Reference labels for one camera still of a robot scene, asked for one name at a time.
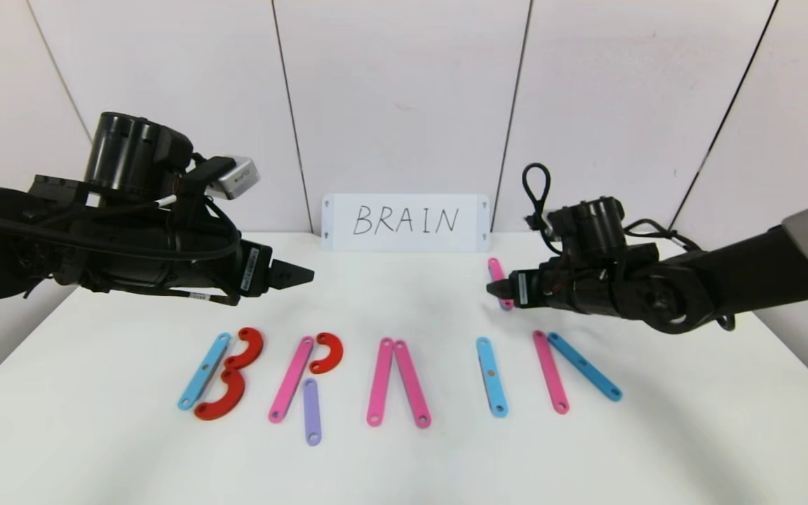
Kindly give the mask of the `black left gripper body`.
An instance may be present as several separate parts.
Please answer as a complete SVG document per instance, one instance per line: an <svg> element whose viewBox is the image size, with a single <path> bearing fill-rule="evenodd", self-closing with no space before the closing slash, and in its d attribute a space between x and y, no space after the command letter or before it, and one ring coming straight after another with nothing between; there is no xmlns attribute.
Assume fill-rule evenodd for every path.
<svg viewBox="0 0 808 505"><path fill-rule="evenodd" d="M219 290L227 298L259 297L269 290L267 271L272 249L248 242L226 226L205 226L175 233L179 252L231 247L228 255L210 260L181 261L175 266L176 287Z"/></svg>

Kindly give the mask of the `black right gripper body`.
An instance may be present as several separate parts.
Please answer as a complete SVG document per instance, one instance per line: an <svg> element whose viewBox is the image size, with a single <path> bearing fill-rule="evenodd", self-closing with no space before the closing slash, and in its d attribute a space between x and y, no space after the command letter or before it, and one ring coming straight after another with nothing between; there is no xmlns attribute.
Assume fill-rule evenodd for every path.
<svg viewBox="0 0 808 505"><path fill-rule="evenodd" d="M523 269L513 271L509 278L514 307L552 308L553 269Z"/></svg>

